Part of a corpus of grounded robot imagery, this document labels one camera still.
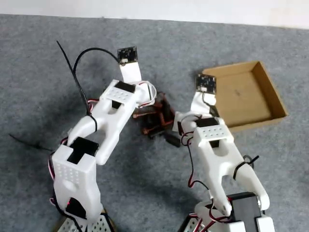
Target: brown box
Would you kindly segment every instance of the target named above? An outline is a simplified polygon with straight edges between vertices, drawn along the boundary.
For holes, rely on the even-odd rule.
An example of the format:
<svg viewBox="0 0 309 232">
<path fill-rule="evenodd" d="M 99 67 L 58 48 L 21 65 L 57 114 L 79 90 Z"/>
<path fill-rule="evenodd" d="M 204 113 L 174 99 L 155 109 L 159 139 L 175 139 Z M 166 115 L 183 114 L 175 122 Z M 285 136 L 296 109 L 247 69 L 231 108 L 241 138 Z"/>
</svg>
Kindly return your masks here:
<svg viewBox="0 0 309 232">
<path fill-rule="evenodd" d="M 216 107 L 231 131 L 269 125 L 288 115 L 262 62 L 209 68 L 217 78 Z"/>
</svg>

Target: perforated plastic part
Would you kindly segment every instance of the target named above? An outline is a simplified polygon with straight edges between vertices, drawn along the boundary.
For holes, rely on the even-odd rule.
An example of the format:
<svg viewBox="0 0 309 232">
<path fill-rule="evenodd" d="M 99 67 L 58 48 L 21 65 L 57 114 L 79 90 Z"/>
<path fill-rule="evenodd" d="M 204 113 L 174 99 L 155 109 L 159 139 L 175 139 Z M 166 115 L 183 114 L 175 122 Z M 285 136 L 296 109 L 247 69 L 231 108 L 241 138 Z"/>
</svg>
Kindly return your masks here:
<svg viewBox="0 0 309 232">
<path fill-rule="evenodd" d="M 122 104 L 129 102 L 132 96 L 133 93 L 130 93 L 128 91 L 116 87 L 110 88 L 109 91 L 106 93 L 107 99 L 120 102 Z"/>
<path fill-rule="evenodd" d="M 78 221 L 79 226 L 81 227 L 82 231 L 85 231 L 87 223 L 86 220 L 83 220 L 82 222 Z M 58 229 L 58 232 L 78 232 L 74 222 L 67 218 L 61 227 Z"/>
<path fill-rule="evenodd" d="M 83 220 L 83 222 L 79 222 L 79 225 L 82 231 L 85 231 L 86 220 Z M 87 232 L 111 232 L 111 231 L 112 230 L 110 229 L 109 224 L 107 223 L 104 215 L 101 215 L 98 221 L 92 224 L 91 229 L 87 228 Z M 61 227 L 58 229 L 58 232 L 78 232 L 78 230 L 74 222 L 71 219 L 67 218 L 61 225 Z"/>
<path fill-rule="evenodd" d="M 198 127 L 196 130 L 201 140 L 214 141 L 228 138 L 231 142 L 233 141 L 233 136 L 226 125 Z"/>
<path fill-rule="evenodd" d="M 197 226 L 197 222 L 198 222 L 198 218 L 190 219 L 190 221 L 188 222 L 188 225 L 186 226 L 183 232 L 193 232 L 195 227 Z M 198 232 L 201 231 L 202 229 L 203 227 L 200 226 L 198 229 Z"/>
</svg>

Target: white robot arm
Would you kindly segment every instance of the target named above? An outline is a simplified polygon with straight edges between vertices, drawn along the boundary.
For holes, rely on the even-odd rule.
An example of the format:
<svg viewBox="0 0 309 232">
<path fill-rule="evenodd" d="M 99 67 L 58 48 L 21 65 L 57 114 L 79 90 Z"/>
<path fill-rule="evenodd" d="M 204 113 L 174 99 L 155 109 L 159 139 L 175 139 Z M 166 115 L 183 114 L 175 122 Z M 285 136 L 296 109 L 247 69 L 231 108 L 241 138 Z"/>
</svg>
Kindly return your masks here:
<svg viewBox="0 0 309 232">
<path fill-rule="evenodd" d="M 91 115 L 84 116 L 69 131 L 67 142 L 61 144 L 52 156 L 56 203 L 66 215 L 78 221 L 82 231 L 86 225 L 91 228 L 103 210 L 96 182 L 96 165 L 106 163 L 134 109 L 155 101 L 155 87 L 141 80 L 137 59 L 128 58 L 120 59 L 125 82 L 113 80 L 110 83 Z M 100 146 L 85 139 L 98 130 L 105 132 Z"/>
<path fill-rule="evenodd" d="M 274 232 L 272 219 L 262 213 L 269 208 L 269 197 L 252 167 L 244 162 L 223 119 L 211 114 L 215 103 L 215 77 L 200 74 L 190 112 L 175 114 L 173 130 L 181 132 L 182 140 L 188 138 L 185 145 L 198 152 L 212 199 L 212 204 L 199 203 L 195 213 L 205 224 L 204 231 Z M 248 192 L 226 196 L 222 187 L 225 175 Z M 217 217 L 226 219 L 220 223 Z"/>
</svg>

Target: electronic component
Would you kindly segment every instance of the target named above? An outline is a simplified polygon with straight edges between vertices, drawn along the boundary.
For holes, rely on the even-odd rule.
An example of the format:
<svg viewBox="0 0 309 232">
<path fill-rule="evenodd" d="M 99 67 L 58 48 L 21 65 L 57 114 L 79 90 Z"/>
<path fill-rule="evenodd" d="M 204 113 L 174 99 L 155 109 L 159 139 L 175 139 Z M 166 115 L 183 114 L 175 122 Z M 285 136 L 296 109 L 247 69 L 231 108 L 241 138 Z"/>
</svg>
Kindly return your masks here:
<svg viewBox="0 0 309 232">
<path fill-rule="evenodd" d="M 138 60 L 136 47 L 118 49 L 118 59 L 122 64 L 137 62 Z"/>
<path fill-rule="evenodd" d="M 247 232 L 259 232 L 256 219 L 261 217 L 257 197 L 252 192 L 242 192 L 227 196 L 231 205 L 231 222 L 243 221 Z"/>
<path fill-rule="evenodd" d="M 196 90 L 203 93 L 216 94 L 216 77 L 198 74 L 196 77 Z"/>
<path fill-rule="evenodd" d="M 150 138 L 170 129 L 174 123 L 174 110 L 164 93 L 159 93 L 155 103 L 142 109 L 136 109 L 133 118 L 142 118 L 142 133 Z"/>
</svg>

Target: white bracket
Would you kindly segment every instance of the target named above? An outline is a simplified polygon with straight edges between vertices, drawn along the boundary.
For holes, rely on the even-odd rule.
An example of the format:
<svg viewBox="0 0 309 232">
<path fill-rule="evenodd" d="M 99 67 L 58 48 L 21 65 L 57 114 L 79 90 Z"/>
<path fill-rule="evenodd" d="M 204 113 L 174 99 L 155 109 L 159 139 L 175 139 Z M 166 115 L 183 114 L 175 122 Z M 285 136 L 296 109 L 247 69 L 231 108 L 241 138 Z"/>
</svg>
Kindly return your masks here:
<svg viewBox="0 0 309 232">
<path fill-rule="evenodd" d="M 60 145 L 52 156 L 55 171 L 54 189 L 59 207 L 65 211 L 75 198 L 86 211 L 89 222 L 96 222 L 103 206 L 96 181 L 96 159 L 84 154 L 77 164 L 67 161 L 73 148 Z"/>
<path fill-rule="evenodd" d="M 111 82 L 91 112 L 92 117 L 97 122 L 98 130 L 105 132 L 105 140 L 96 152 L 98 165 L 106 163 L 119 141 L 120 132 L 131 117 L 134 109 L 141 102 L 144 95 L 149 95 L 139 86 L 136 86 L 134 93 L 116 88 L 117 83 L 117 80 Z M 120 107 L 113 109 L 112 101 L 121 103 Z M 85 116 L 69 132 L 68 145 L 71 145 L 77 137 L 85 138 L 94 132 L 95 123 L 93 119 Z"/>
<path fill-rule="evenodd" d="M 218 148 L 212 148 L 209 141 L 220 140 Z M 233 176 L 235 168 L 242 162 L 243 157 L 234 144 L 234 137 L 226 125 L 196 128 L 193 134 L 193 146 L 197 149 L 200 160 L 206 171 L 206 183 L 214 205 L 225 216 L 231 214 L 232 206 L 222 187 L 222 177 Z M 261 210 L 269 208 L 269 197 L 248 164 L 238 169 L 236 180 L 248 191 L 254 192 L 260 202 Z"/>
</svg>

